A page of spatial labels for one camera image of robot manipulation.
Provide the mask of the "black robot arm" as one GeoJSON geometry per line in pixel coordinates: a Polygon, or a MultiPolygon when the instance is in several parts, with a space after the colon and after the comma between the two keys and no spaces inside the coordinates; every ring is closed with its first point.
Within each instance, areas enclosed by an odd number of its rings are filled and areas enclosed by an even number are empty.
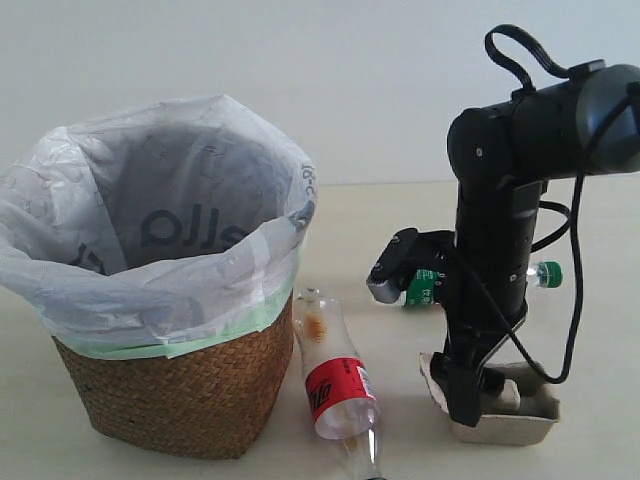
{"type": "Polygon", "coordinates": [[[466,109],[449,129],[447,153],[458,180],[454,229],[402,231],[368,284],[401,291],[421,269],[439,274],[447,336],[430,372],[450,418],[474,427],[483,400],[506,383],[487,361],[528,312],[526,275],[544,247],[534,231],[547,184],[639,168],[639,70],[583,64],[557,85],[466,109]]]}

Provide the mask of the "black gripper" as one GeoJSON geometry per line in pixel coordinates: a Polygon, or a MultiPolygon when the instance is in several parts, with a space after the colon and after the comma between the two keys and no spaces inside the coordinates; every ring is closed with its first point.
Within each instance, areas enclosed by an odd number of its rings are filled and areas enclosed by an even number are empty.
{"type": "Polygon", "coordinates": [[[432,376],[445,394],[449,417],[476,427],[480,392],[500,395],[504,389],[504,374],[484,364],[524,321],[526,268],[503,269],[492,256],[465,256],[447,230],[417,232],[407,262],[411,272],[442,275],[435,297],[445,310],[447,336],[443,351],[432,358],[432,376]]]}

